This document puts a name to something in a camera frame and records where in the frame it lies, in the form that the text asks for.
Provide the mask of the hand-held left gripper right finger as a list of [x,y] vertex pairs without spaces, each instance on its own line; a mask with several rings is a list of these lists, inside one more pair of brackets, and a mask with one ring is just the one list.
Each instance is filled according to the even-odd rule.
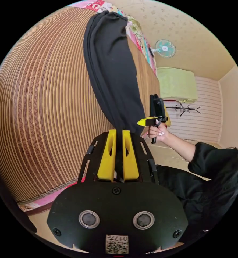
[[122,131],[123,179],[137,180],[139,171],[129,130]]

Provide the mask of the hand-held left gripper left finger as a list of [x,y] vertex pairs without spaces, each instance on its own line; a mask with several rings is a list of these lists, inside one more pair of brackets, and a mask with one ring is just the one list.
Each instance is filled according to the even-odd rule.
[[99,180],[114,180],[116,159],[116,130],[109,130],[100,166],[97,172]]

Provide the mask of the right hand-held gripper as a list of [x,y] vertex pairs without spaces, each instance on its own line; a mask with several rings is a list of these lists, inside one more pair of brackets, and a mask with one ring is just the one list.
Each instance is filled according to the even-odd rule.
[[141,119],[140,121],[138,121],[137,125],[139,125],[141,127],[147,127],[147,126],[149,126],[148,125],[149,120],[151,120],[153,122],[153,124],[152,125],[150,124],[150,126],[155,126],[156,125],[156,120],[159,120],[160,122],[163,122],[163,118],[160,118],[160,117],[156,117],[156,120],[155,120],[155,117],[147,117],[147,118],[144,118],[144,119]]

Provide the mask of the person's right hand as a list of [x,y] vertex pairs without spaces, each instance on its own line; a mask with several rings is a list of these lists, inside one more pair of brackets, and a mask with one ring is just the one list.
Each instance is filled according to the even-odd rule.
[[149,127],[147,135],[150,139],[156,138],[156,141],[165,143],[168,133],[167,125],[156,120],[156,125]]

